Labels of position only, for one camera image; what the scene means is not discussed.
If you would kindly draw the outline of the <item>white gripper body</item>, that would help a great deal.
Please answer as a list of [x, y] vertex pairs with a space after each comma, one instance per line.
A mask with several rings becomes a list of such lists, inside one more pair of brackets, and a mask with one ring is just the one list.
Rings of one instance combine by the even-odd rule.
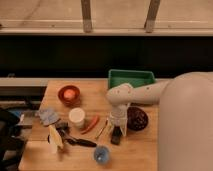
[[127, 125], [127, 105], [113, 106], [109, 115], [109, 121], [114, 126], [125, 127]]

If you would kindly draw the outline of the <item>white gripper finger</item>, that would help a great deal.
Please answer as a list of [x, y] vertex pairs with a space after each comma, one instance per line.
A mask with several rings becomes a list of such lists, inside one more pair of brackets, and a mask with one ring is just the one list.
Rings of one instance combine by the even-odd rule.
[[120, 126], [120, 130], [121, 130], [121, 133], [124, 137], [126, 137], [126, 134], [127, 134], [127, 123], [124, 123]]
[[114, 130], [114, 124], [112, 124], [110, 121], [107, 123], [106, 129], [107, 129], [107, 133], [111, 134]]

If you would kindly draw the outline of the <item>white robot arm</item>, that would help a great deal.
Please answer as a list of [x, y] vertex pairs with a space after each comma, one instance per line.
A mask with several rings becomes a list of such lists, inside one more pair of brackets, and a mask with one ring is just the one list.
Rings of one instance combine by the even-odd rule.
[[189, 72], [107, 92], [115, 123], [129, 103], [158, 106], [157, 171], [213, 171], [213, 72]]

